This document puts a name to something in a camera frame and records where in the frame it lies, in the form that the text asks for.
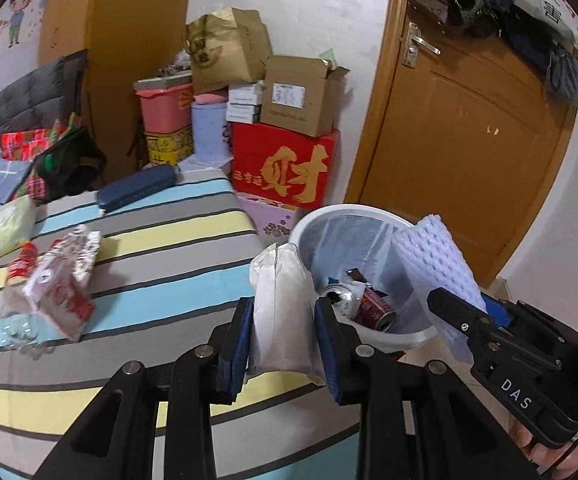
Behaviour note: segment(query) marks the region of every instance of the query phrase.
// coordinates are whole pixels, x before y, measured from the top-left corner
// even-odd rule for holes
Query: plastic bottle
[[[21,349],[38,343],[37,316],[22,294],[22,287],[34,272],[37,260],[38,249],[27,242],[22,246],[20,256],[6,268],[0,312],[2,345],[5,347]]]

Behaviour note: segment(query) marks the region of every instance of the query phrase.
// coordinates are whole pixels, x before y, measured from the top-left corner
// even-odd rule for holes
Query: brown handbag
[[[486,38],[498,30],[497,20],[484,0],[408,0],[411,6],[451,36],[467,33]]]

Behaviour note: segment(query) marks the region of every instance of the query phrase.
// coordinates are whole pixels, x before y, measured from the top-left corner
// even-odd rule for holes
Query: striped bedsheet
[[[262,247],[230,183],[215,170],[100,218],[95,195],[38,209],[34,243],[84,223],[104,235],[89,292],[96,312],[79,343],[52,332],[38,360],[2,348],[0,476],[29,479],[115,371],[128,360],[175,360],[228,322],[251,296],[248,264]],[[0,258],[0,308],[6,265]],[[163,477],[166,402],[158,412],[153,478]],[[211,407],[218,476],[229,480],[352,480],[359,411],[288,372],[249,381],[232,406]]]

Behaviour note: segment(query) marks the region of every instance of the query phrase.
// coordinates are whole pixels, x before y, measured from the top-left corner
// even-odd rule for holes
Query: door lock
[[[418,51],[420,46],[423,46],[432,54],[440,56],[440,50],[435,48],[431,43],[422,38],[420,27],[414,22],[409,22],[406,28],[406,36],[404,39],[404,53],[402,55],[402,64],[415,68],[418,62]]]

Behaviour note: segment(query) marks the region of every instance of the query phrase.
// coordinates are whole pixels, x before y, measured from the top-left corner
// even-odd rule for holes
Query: human hand
[[[525,457],[532,460],[537,465],[550,467],[559,459],[573,443],[568,442],[560,449],[549,449],[542,444],[536,444],[530,447],[533,435],[517,420],[509,430],[509,436],[514,440],[516,445],[522,450]],[[567,456],[562,463],[553,472],[552,480],[562,480],[568,478],[578,470],[578,446]]]

